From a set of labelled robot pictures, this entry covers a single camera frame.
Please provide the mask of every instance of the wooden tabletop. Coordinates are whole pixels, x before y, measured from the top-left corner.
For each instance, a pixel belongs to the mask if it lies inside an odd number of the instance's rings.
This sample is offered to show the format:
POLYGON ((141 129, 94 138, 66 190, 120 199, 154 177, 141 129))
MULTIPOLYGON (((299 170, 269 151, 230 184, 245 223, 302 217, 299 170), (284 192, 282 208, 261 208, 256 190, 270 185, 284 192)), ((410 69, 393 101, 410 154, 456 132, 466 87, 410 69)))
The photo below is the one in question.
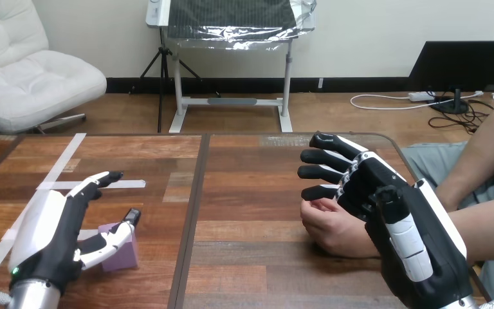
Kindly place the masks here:
MULTIPOLYGON (((377 152, 408 182, 399 149, 381 135, 342 135, 377 152)), ((84 272, 61 308, 403 308, 375 259, 331 257, 299 219, 299 155, 311 134, 87 136, 57 181, 101 171, 145 180, 105 189, 83 229, 142 210, 137 269, 84 272)), ((71 136, 26 136, 0 154, 0 241, 71 136)), ((7 290, 8 258, 0 266, 7 290)))

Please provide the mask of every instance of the white armchair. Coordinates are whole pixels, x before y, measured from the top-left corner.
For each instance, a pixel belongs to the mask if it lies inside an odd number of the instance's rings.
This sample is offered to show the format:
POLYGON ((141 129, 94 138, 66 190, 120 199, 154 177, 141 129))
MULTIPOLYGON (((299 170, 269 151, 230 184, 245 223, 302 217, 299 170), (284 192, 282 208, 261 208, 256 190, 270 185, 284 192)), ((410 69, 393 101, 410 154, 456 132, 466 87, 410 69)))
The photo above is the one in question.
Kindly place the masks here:
POLYGON ((57 115, 102 96, 103 74, 76 57, 49 51, 31 0, 0 0, 0 132, 41 130, 84 115, 57 115))

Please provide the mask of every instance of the purple block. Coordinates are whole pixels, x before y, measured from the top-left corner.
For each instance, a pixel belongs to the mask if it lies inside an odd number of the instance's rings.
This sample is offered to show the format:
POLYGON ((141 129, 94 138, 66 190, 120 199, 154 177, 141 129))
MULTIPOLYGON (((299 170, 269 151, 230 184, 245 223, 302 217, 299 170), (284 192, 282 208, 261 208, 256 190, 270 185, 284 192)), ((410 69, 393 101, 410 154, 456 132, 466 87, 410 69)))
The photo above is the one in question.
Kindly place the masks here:
MULTIPOLYGON (((99 233, 107 232, 112 227, 117 225, 118 223, 109 223, 105 225, 99 226, 99 233)), ((138 249, 137 249, 137 241, 135 240, 135 233, 131 236, 130 240, 128 240, 122 248, 118 249, 118 252, 113 256, 109 257, 101 266, 103 267, 104 272, 112 272, 115 270, 123 269, 123 268, 132 268, 137 267, 139 265, 139 257, 138 257, 138 249)))

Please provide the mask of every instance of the black tripod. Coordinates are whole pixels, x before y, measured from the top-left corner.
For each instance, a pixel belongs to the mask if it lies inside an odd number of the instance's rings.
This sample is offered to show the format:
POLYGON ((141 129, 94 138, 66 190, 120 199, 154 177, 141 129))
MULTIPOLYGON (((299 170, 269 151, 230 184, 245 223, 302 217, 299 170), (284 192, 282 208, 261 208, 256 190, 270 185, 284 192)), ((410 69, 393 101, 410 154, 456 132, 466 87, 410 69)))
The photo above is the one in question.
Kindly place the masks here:
MULTIPOLYGON (((152 59, 151 63, 149 64, 149 66, 147 66, 147 68, 145 69, 145 71, 143 72, 143 74, 141 75, 141 77, 139 78, 139 83, 141 84, 142 81, 143 81, 143 79, 145 78, 145 75, 147 74, 147 72, 151 68, 151 66, 154 64, 154 62, 156 61, 156 59, 161 55, 161 66, 160 66, 160 104, 158 106, 158 133, 161 133, 161 112, 162 112, 162 104, 163 104, 163 98, 164 98, 164 95, 165 95, 165 87, 166 87, 166 85, 169 82, 169 74, 167 73, 167 56, 168 55, 173 56, 173 53, 169 50, 169 48, 167 48, 165 46, 165 41, 163 39, 163 33, 162 33, 161 27, 160 27, 160 43, 161 43, 161 46, 158 48, 158 53, 156 54, 156 56, 154 56, 154 58, 152 59)), ((201 77, 198 74, 196 74, 191 68, 189 68, 181 59, 179 59, 179 63, 185 69, 187 69, 192 75, 194 75, 194 77, 198 81, 200 81, 200 82, 203 81, 201 79, 201 77)), ((136 91, 136 88, 135 88, 135 86, 133 86, 131 88, 129 94, 133 94, 135 91, 136 91)))

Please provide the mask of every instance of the robotic hand exoskeleton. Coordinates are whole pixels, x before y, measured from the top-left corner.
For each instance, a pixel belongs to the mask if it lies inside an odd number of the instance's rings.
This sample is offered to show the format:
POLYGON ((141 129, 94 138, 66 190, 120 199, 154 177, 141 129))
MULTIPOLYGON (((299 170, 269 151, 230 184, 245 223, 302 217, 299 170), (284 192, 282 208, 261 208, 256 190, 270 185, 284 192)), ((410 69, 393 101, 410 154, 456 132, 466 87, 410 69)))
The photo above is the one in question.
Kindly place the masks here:
POLYGON ((26 211, 10 254, 10 295, 0 292, 7 309, 57 308, 67 284, 81 271, 118 251, 132 236, 141 212, 130 209, 109 232, 78 242, 88 203, 101 197, 99 188, 118 181, 121 172, 86 178, 66 196, 57 191, 38 195, 26 211))
POLYGON ((340 136, 316 133, 298 169, 331 185, 304 189, 305 200, 335 198, 365 228, 381 254, 382 276, 409 308, 478 308, 466 247, 425 180, 409 186, 376 153, 340 136))

